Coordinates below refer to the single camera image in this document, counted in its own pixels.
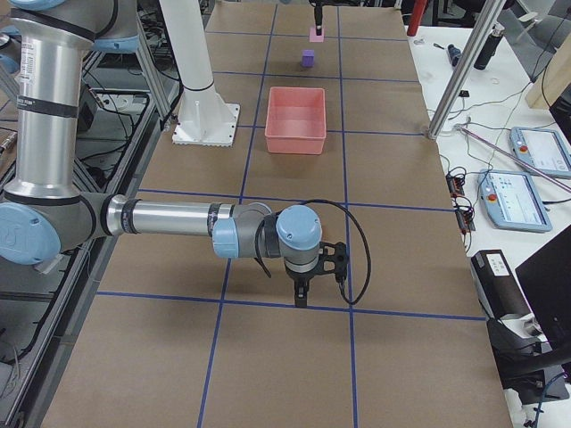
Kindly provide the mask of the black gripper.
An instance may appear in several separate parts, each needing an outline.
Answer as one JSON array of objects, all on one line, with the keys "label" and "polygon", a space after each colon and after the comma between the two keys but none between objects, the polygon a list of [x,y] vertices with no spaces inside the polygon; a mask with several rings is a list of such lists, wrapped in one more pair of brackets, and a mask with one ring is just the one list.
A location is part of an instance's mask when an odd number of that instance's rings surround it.
[{"label": "black gripper", "polygon": [[294,305],[297,308],[306,308],[308,304],[309,282],[315,276],[334,275],[335,281],[342,284],[348,276],[348,253],[345,243],[319,244],[317,262],[312,269],[306,272],[296,272],[287,269],[288,276],[294,282]]}]

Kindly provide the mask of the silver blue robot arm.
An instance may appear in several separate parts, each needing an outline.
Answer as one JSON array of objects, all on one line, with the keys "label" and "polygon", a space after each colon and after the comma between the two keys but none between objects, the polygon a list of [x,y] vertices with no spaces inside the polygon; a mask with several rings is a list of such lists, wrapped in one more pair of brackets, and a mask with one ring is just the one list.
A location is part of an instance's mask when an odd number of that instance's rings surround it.
[{"label": "silver blue robot arm", "polygon": [[345,283],[346,247],[323,241],[308,202],[275,212],[259,203],[145,202],[78,190],[72,176],[82,59],[90,50],[135,52],[137,4],[14,1],[11,18],[21,33],[21,82],[16,171],[1,205],[4,259],[36,265],[104,236],[203,235],[224,259],[282,259],[299,308],[313,277]]}]

